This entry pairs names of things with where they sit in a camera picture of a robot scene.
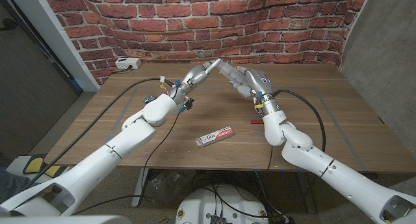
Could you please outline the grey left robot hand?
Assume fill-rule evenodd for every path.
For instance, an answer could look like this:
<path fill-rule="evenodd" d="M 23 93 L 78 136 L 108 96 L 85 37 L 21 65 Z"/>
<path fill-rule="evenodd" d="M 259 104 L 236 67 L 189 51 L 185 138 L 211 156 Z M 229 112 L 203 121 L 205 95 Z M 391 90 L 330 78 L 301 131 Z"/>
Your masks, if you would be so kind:
<path fill-rule="evenodd" d="M 216 60 L 195 66 L 179 81 L 179 84 L 173 87 L 169 96 L 177 105 L 182 105 L 187 101 L 189 93 L 204 83 L 221 62 L 222 59 L 217 58 Z"/>

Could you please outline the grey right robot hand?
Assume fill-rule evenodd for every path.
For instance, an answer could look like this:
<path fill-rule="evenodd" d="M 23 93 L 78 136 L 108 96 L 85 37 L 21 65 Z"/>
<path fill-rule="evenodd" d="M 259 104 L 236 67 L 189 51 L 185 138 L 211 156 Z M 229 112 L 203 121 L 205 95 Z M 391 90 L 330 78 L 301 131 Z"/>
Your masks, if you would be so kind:
<path fill-rule="evenodd" d="M 266 116 L 280 110 L 272 96 L 272 83 L 264 71 L 241 66 L 234 68 L 237 80 L 231 81 L 233 87 L 243 97 L 252 97 L 258 114 Z"/>

